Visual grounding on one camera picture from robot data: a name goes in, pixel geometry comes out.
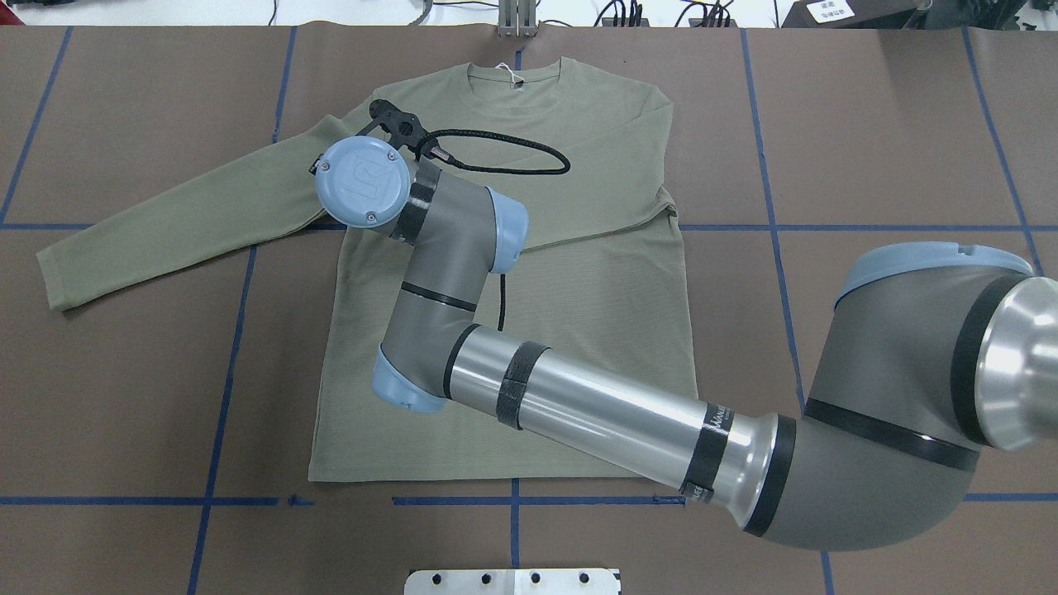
black band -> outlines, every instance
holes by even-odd
[[[438,293],[436,291],[426,289],[425,287],[419,287],[418,285],[412,285],[406,281],[401,284],[400,288],[403,289],[404,291],[407,291],[408,293],[415,293],[420,298],[425,298],[426,300],[433,300],[434,302],[440,302],[445,306],[452,306],[453,308],[459,308],[460,310],[467,310],[468,312],[473,312],[474,310],[477,309],[477,304],[463,302],[458,298],[453,298],[451,295]]]
[[[970,311],[963,321],[963,329],[959,331],[959,339],[955,340],[955,349],[951,357],[951,405],[955,410],[955,420],[959,421],[963,433],[980,445],[992,446],[981,429],[974,398],[981,343],[1000,302],[1014,289],[1014,286],[1026,278],[1028,275],[1008,274],[989,283],[970,306]]]
[[[771,461],[768,462],[768,472],[764,474],[761,495],[756,498],[753,513],[749,516],[749,521],[742,529],[749,535],[761,537],[771,526],[771,520],[776,518],[776,510],[779,509],[779,501],[783,497],[783,490],[786,489],[786,477],[790,473],[796,441],[797,422],[785,415],[780,415],[779,425],[776,427],[776,448],[771,449]]]
[[[978,465],[977,451],[828,402],[808,399],[804,416],[952,469],[973,471]]]
[[[441,170],[433,163],[420,163],[419,170],[415,174],[415,181],[412,182],[412,192],[397,217],[397,224],[394,231],[389,232],[389,237],[397,241],[415,246],[415,240],[419,238],[419,231],[426,220],[426,211],[434,200],[434,192],[437,191],[437,181],[441,177]]]
[[[499,384],[499,396],[496,398],[496,419],[515,430],[521,430],[518,410],[522,409],[522,397],[526,394],[529,375],[536,365],[541,354],[547,350],[546,345],[526,341],[518,346],[511,357],[511,363],[504,373],[504,381]]]
[[[456,365],[456,357],[459,356],[459,349],[462,348],[462,344],[467,342],[467,338],[470,337],[474,329],[481,326],[480,324],[474,323],[463,329],[459,333],[459,339],[456,339],[456,344],[452,346],[452,351],[449,354],[449,361],[444,364],[444,398],[452,400],[452,392],[449,386],[452,384],[452,368]]]
[[[679,493],[699,502],[712,500],[713,481],[720,468],[720,458],[727,448],[727,437],[733,420],[734,413],[730,409],[709,403]]]

white label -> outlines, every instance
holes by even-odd
[[[816,22],[839,21],[856,16],[845,0],[823,0],[823,2],[808,4],[807,8]]]

folded sleeve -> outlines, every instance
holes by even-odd
[[[132,206],[37,254],[53,310],[300,230],[323,214],[309,166],[367,122],[365,102]]]

